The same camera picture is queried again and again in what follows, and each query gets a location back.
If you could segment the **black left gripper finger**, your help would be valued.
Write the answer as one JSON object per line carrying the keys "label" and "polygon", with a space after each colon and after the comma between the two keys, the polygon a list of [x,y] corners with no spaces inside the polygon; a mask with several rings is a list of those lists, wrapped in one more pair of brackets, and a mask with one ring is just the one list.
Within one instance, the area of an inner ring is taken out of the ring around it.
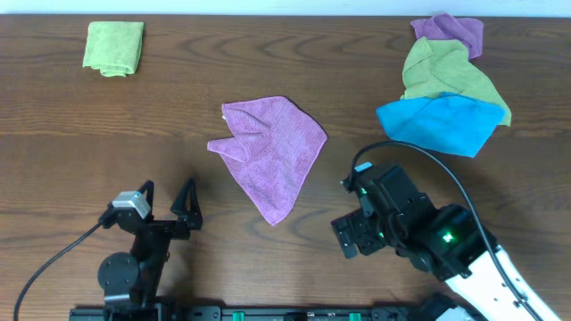
{"label": "black left gripper finger", "polygon": [[189,178],[178,193],[177,198],[170,207],[170,212],[178,217],[178,222],[184,224],[189,230],[200,230],[203,217],[197,200],[196,185],[193,178]]}
{"label": "black left gripper finger", "polygon": [[149,205],[149,211],[153,210],[153,191],[154,182],[152,180],[145,181],[137,191],[145,196],[145,201]]}

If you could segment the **pink microfiber cloth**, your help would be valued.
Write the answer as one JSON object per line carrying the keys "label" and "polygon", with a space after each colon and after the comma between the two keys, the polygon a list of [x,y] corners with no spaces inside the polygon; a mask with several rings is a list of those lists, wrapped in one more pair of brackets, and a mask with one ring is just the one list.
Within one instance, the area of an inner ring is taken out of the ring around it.
{"label": "pink microfiber cloth", "polygon": [[274,226],[292,211],[327,133],[284,96],[224,103],[221,111],[232,136],[210,141],[207,150]]}

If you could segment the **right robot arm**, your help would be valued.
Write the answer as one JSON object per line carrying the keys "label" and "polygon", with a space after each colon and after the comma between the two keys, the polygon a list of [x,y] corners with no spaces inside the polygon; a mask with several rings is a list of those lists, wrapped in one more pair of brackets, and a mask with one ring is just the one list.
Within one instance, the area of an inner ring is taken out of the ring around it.
{"label": "right robot arm", "polygon": [[418,270],[446,283],[488,320],[557,320],[508,253],[486,233],[485,247],[471,212],[458,204],[431,202],[397,207],[366,206],[331,222],[343,254],[368,256],[385,246]]}

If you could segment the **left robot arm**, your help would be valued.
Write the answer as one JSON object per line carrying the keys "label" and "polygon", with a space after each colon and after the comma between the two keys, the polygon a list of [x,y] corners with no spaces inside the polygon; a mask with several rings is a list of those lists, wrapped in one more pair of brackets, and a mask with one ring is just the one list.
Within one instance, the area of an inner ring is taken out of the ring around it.
{"label": "left robot arm", "polygon": [[154,182],[136,191],[121,192],[98,222],[109,229],[117,225],[135,236],[130,251],[116,252],[101,263],[97,280],[104,292],[105,320],[172,320],[176,309],[157,297],[162,270],[170,258],[173,240],[188,240],[203,225],[195,182],[188,179],[170,212],[175,220],[153,216]]}

